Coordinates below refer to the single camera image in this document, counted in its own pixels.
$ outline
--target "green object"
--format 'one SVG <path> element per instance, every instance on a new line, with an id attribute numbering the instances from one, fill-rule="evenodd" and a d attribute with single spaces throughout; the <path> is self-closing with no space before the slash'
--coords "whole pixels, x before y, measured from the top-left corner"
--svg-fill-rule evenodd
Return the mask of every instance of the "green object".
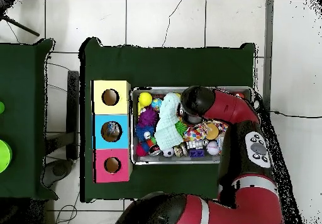
<path id="1" fill-rule="evenodd" d="M 184 132 L 188 130 L 188 126 L 180 120 L 175 124 L 175 128 L 181 136 L 184 136 Z"/>
<path id="2" fill-rule="evenodd" d="M 4 111 L 4 103 L 0 101 L 0 114 Z"/>
<path id="3" fill-rule="evenodd" d="M 45 61 L 53 40 L 35 45 L 0 43 L 0 139 L 13 160 L 0 173 L 0 198 L 57 199 L 41 184 L 45 157 Z"/>
<path id="4" fill-rule="evenodd" d="M 253 86 L 255 45 L 241 48 L 101 47 L 96 38 L 80 48 L 81 82 L 85 85 L 84 201 L 141 198 L 154 191 L 217 197 L 218 164 L 133 165 L 129 182 L 94 184 L 92 177 L 91 80 L 125 80 L 141 86 Z"/>
<path id="5" fill-rule="evenodd" d="M 10 146 L 5 141 L 0 140 L 0 173 L 7 168 L 11 157 L 12 151 Z"/>

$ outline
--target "baseball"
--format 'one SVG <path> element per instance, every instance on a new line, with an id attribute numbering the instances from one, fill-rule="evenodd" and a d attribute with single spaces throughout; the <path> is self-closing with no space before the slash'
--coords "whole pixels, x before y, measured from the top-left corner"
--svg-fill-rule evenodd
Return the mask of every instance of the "baseball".
<path id="1" fill-rule="evenodd" d="M 211 155 L 219 154 L 219 148 L 216 141 L 211 141 L 207 144 L 207 152 Z"/>

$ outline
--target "green tablecloth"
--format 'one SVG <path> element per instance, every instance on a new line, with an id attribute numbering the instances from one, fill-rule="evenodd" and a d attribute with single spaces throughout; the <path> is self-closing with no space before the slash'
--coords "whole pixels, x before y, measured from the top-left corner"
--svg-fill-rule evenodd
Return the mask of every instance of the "green tablecloth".
<path id="1" fill-rule="evenodd" d="M 0 139 L 13 151 L 0 173 L 0 197 L 53 199 L 40 183 L 45 156 L 44 67 L 52 40 L 35 45 L 0 44 Z"/>
<path id="2" fill-rule="evenodd" d="M 91 148 L 91 80 L 125 80 L 140 86 L 253 86 L 255 45 L 241 48 L 101 47 L 88 38 L 80 48 L 81 201 L 141 198 L 154 192 L 217 196 L 218 164 L 134 165 L 129 182 L 94 184 Z"/>

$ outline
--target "green bowl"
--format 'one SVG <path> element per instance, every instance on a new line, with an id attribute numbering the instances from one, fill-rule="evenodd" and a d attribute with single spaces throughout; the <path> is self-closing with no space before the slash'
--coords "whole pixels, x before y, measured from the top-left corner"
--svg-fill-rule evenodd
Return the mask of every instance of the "green bowl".
<path id="1" fill-rule="evenodd" d="M 7 168 L 11 161 L 11 157 L 12 151 L 10 146 L 6 142 L 0 140 L 0 173 Z"/>

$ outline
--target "red robot arm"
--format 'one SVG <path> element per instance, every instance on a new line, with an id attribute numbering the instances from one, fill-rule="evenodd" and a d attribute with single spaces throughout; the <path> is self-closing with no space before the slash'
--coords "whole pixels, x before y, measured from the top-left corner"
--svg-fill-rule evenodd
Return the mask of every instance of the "red robot arm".
<path id="1" fill-rule="evenodd" d="M 194 117 L 229 123 L 219 165 L 218 202 L 190 194 L 152 194 L 129 206 L 116 224 L 284 224 L 253 108 L 242 98 L 201 86 L 186 89 L 181 105 L 183 119 L 190 123 L 197 122 Z"/>

